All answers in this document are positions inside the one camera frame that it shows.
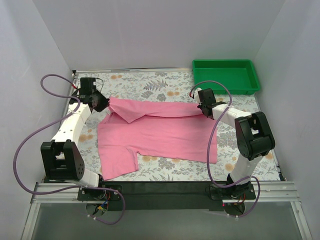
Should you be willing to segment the pink t shirt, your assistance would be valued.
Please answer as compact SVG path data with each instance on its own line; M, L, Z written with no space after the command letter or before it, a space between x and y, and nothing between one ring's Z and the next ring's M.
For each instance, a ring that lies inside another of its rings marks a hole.
M197 106L111 97L110 113L97 126L103 178L111 180L137 171L138 154L206 162L215 121L205 117ZM217 163L215 137L209 161Z

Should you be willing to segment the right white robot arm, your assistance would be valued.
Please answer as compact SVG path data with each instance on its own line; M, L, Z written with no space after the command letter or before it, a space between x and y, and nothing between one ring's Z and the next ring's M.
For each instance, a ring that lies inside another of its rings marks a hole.
M226 189L227 195L237 199L245 192L245 187L251 182L253 172L262 158L276 146L274 136L266 115L261 112L245 112L231 106L231 103L217 101L212 89L197 88L193 98L204 116L215 121L211 131L207 152L207 172L212 184ZM219 122L235 129L239 157L234 169L228 174L225 185L214 181L210 170L210 149L213 135Z

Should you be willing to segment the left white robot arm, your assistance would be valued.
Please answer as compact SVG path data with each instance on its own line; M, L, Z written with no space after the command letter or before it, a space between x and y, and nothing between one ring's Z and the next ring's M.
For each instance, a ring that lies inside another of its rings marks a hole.
M109 99L97 89L96 77L82 77L79 87L71 95L66 118L51 141L40 147L45 174L50 181L63 181L90 187L95 200L106 196L106 187L99 183L100 176L87 169L78 149L83 127L93 111L102 112L109 106Z

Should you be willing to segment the green plastic bin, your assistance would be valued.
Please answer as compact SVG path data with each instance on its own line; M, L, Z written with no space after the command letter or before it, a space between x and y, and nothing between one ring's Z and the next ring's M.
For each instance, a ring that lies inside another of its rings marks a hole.
M211 88L216 95L253 95L261 89L254 64L249 59L195 59L192 61L194 83Z

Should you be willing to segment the floral patterned table mat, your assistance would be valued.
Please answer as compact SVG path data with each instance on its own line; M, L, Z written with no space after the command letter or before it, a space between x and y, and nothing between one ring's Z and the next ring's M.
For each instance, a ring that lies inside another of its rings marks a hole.
M105 97L151 102L184 102L192 99L189 92L194 85L191 71L92 72L77 73L74 83L84 77L97 78L97 88ZM94 111L86 120L79 136L78 148L85 167L102 173L98 153L97 126L108 114ZM220 122L217 133L217 163L210 164L215 181L225 181L234 169L239 156L236 132ZM179 158L137 154L138 170L115 178L116 181L208 181L205 162Z

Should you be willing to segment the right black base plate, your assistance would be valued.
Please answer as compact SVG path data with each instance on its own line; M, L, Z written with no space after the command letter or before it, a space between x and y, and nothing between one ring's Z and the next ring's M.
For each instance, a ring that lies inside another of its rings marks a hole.
M213 184L205 189L206 193L212 200L255 200L256 194L254 187L251 183L243 185L235 185L228 188L220 188Z

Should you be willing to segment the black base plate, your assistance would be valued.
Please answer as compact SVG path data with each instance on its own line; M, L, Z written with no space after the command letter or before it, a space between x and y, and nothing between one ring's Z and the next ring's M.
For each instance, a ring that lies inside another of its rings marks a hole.
M99 188L108 188L111 190L116 190L117 192L111 190L94 190L94 189L80 189L78 191L77 200L78 201L119 201L121 197L119 193L122 192L122 186L118 184L102 184Z
M235 185L228 188L220 188L213 184L205 189L206 193L212 200L255 200L256 194L254 187L251 183L243 185Z

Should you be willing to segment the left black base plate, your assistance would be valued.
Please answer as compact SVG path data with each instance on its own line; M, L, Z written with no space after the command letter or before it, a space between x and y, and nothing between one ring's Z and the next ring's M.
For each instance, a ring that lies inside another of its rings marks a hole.
M122 186L118 184L102 184L99 188L108 188L111 190L116 190L117 192L111 190L94 190L94 189L80 189L78 191L77 200L78 201L119 201L121 197L119 193L122 192Z

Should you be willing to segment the aluminium frame rail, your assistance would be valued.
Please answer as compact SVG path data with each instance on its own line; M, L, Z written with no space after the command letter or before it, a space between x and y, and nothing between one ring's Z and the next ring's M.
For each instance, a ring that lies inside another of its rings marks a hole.
M107 211L97 192L38 183L24 240L310 240L290 181L253 183L244 200L217 196L207 181L114 181Z

